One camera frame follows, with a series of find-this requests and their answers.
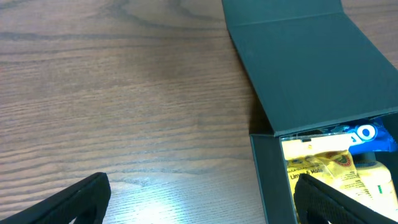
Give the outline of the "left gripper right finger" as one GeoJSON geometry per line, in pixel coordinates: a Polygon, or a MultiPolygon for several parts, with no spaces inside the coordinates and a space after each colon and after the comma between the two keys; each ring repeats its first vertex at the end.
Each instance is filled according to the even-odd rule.
{"type": "Polygon", "coordinates": [[[299,176],[294,203],[301,224],[397,224],[308,174],[299,176]]]}

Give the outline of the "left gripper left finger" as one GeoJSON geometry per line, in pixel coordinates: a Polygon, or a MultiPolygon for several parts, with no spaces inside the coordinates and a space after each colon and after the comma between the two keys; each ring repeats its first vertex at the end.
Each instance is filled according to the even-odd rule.
{"type": "Polygon", "coordinates": [[[1,224],[103,222],[111,197],[108,176],[97,172],[55,195],[1,220],[1,224]]]}

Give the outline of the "yellow snack bag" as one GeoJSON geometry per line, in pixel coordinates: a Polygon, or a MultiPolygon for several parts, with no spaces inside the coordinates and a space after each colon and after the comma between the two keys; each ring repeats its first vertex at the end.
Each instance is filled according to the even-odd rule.
{"type": "MultiPolygon", "coordinates": [[[[308,174],[373,210],[373,198],[358,175],[348,142],[344,134],[281,142],[293,201],[299,176],[308,174]]],[[[295,213],[300,223],[296,208],[295,213]]]]}

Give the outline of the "yellow plastic jar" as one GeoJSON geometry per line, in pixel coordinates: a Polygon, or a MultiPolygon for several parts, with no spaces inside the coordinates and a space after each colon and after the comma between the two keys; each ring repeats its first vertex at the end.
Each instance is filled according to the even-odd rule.
{"type": "Polygon", "coordinates": [[[373,210],[397,222],[397,194],[389,169],[378,161],[359,161],[355,167],[373,198],[373,210]]]}

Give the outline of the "blue Oreo cookie pack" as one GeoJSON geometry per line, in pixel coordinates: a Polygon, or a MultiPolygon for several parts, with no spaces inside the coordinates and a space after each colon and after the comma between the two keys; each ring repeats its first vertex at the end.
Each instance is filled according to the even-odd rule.
{"type": "Polygon", "coordinates": [[[349,134],[349,152],[358,155],[368,152],[396,152],[397,143],[384,127],[381,118],[360,119],[326,129],[326,133],[349,134]]]}

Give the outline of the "black gift box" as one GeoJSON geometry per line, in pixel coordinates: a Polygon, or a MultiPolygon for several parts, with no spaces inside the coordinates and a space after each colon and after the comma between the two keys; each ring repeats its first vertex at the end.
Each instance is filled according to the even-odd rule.
{"type": "MultiPolygon", "coordinates": [[[[326,129],[381,118],[397,143],[397,69],[340,0],[224,0],[223,9],[266,116],[250,135],[266,222],[299,223],[281,142],[340,135],[326,129]]],[[[354,166],[384,164],[397,194],[397,151],[351,156],[354,166]]]]}

